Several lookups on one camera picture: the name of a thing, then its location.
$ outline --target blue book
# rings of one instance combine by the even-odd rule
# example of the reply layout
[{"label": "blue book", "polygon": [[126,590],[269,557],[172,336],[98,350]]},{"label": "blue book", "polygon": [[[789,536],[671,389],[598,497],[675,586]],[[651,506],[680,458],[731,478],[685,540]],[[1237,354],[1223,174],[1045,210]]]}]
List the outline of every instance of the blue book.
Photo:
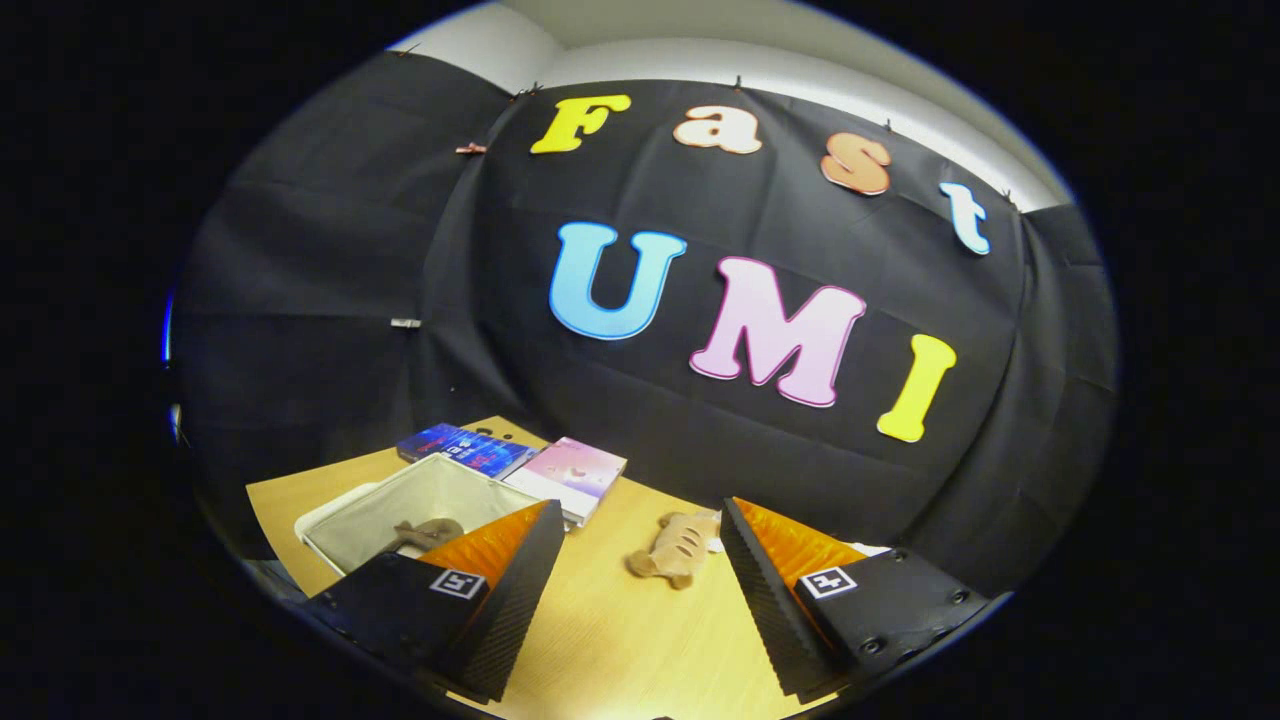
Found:
[{"label": "blue book", "polygon": [[538,454],[532,447],[472,433],[440,423],[396,443],[396,451],[410,462],[443,452],[451,460],[500,480]]}]

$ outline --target table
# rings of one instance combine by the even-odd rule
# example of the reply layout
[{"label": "table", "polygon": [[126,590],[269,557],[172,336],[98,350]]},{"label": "table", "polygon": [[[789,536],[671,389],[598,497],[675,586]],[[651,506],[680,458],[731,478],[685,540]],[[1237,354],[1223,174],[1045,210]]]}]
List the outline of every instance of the table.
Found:
[{"label": "table", "polygon": [[[543,447],[502,418],[463,425]],[[248,486],[284,568],[312,597],[338,580],[293,523],[362,483],[406,466],[396,448]],[[564,537],[502,702],[451,698],[508,720],[774,720],[822,705],[786,697],[728,557],[712,555],[690,588],[636,578],[623,559],[648,548],[664,512],[699,506],[620,478],[585,528]]]}]

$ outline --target storage bin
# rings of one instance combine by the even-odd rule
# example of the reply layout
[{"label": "storage bin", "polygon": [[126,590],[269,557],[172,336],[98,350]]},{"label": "storage bin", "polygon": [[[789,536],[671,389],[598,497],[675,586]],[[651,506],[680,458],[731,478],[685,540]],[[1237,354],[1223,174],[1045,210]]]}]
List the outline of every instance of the storage bin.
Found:
[{"label": "storage bin", "polygon": [[540,498],[430,455],[378,483],[360,486],[298,518],[293,532],[339,575],[396,539],[394,527],[452,518],[470,533]]}]

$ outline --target pink letter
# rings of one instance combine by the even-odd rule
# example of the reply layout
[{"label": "pink letter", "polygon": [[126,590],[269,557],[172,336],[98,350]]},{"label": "pink letter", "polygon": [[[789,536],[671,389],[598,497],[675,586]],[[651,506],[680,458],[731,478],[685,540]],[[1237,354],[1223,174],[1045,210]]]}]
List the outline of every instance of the pink letter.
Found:
[{"label": "pink letter", "polygon": [[778,379],[778,392],[803,405],[835,405],[840,356],[854,320],[867,311],[863,299],[824,286],[788,320],[773,268],[748,258],[724,258],[718,266],[724,275],[724,301],[710,341],[690,356],[689,365],[712,378],[736,378],[741,366],[733,352],[745,336],[751,384],[769,382],[788,357],[799,354],[795,368]]}]

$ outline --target stuffed toy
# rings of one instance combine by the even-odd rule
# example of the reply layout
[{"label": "stuffed toy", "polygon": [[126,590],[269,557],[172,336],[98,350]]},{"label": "stuffed toy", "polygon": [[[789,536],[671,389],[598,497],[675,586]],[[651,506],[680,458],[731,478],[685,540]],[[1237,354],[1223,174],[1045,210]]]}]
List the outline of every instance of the stuffed toy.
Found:
[{"label": "stuffed toy", "polygon": [[663,529],[653,550],[637,550],[627,556],[627,569],[641,578],[659,575],[671,587],[684,589],[694,584],[694,574],[707,560],[707,552],[719,552],[721,514],[701,510],[695,515],[667,512],[658,519]]},{"label": "stuffed toy", "polygon": [[396,525],[394,530],[396,539],[384,547],[381,552],[396,552],[402,544],[412,544],[422,551],[434,550],[453,538],[462,537],[462,525],[452,518],[428,520],[416,528],[406,520]]}]

